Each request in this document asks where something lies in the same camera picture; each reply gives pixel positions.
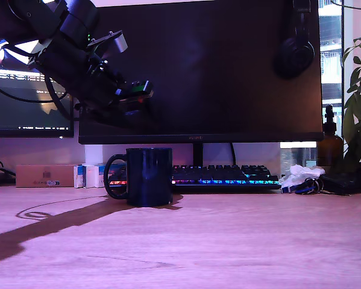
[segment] mechanical keyboard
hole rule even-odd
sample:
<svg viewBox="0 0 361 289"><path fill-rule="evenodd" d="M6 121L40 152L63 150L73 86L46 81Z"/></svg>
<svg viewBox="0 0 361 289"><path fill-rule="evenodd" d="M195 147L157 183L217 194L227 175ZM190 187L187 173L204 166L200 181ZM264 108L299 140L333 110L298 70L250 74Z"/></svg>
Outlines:
<svg viewBox="0 0 361 289"><path fill-rule="evenodd" d="M127 184L125 166L114 172L109 177L111 187L121 187ZM172 185L176 190L198 191L203 189L232 188L277 190L281 188L278 177L271 175L265 166L229 166L209 165L208 167L197 166L174 166L172 170Z"/></svg>

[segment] cardboard box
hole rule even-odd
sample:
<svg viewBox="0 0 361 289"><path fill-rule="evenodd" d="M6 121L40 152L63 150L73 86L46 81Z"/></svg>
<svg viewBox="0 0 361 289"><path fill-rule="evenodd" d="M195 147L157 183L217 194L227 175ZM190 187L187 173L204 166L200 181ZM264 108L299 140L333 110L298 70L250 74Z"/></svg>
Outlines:
<svg viewBox="0 0 361 289"><path fill-rule="evenodd" d="M74 164L18 165L16 187L74 187Z"/></svg>

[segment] monitor stand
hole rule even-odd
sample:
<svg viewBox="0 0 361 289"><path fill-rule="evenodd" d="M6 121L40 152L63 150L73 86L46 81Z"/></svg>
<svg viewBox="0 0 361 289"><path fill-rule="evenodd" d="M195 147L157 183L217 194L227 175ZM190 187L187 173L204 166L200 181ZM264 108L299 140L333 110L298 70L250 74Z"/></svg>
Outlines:
<svg viewBox="0 0 361 289"><path fill-rule="evenodd" d="M203 166L203 143L193 143L193 166Z"/></svg>

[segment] robotic arm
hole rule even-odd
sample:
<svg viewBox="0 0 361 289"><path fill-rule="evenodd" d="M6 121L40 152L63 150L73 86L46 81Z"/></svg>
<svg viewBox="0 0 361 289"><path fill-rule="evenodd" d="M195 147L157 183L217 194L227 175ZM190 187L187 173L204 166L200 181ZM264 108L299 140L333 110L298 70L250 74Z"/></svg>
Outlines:
<svg viewBox="0 0 361 289"><path fill-rule="evenodd" d="M28 67L45 75L46 85L65 116L50 78L80 102L85 114L100 123L144 129L152 127L149 81L128 85L115 73L104 56L127 49L122 31L91 39L99 21L90 0L0 0L0 38L9 48L38 40Z"/></svg>

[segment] headphones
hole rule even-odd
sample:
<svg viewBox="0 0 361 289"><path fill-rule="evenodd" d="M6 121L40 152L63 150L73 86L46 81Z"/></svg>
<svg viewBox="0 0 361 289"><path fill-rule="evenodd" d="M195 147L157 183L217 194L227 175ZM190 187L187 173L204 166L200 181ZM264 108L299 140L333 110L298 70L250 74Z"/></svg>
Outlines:
<svg viewBox="0 0 361 289"><path fill-rule="evenodd" d="M275 72L285 79L298 77L311 65L315 55L309 42L310 0L293 0L293 10L295 37L283 41L274 61Z"/></svg>

